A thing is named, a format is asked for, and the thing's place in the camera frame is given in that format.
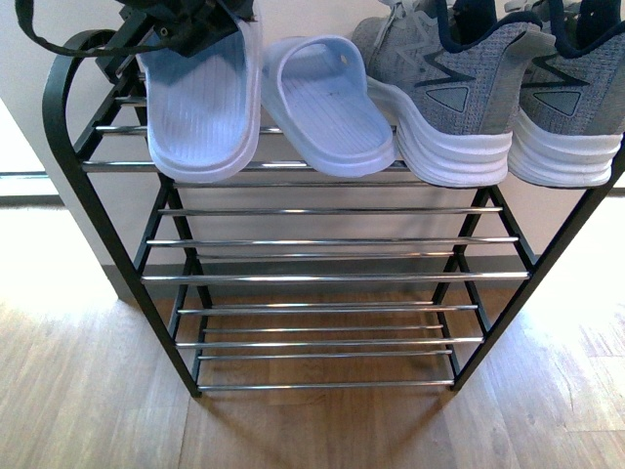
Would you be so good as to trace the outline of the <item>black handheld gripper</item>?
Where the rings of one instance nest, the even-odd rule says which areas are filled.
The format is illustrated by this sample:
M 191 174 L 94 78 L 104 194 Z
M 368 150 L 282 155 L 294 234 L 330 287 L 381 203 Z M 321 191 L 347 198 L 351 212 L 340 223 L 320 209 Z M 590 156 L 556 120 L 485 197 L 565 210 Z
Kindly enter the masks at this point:
M 124 24 L 113 35 L 111 59 L 96 64 L 109 78 L 126 58 L 136 55 L 139 41 L 152 31 L 156 45 L 190 58 L 239 30 L 240 21 L 252 21 L 254 2 L 247 1 L 125 1 Z

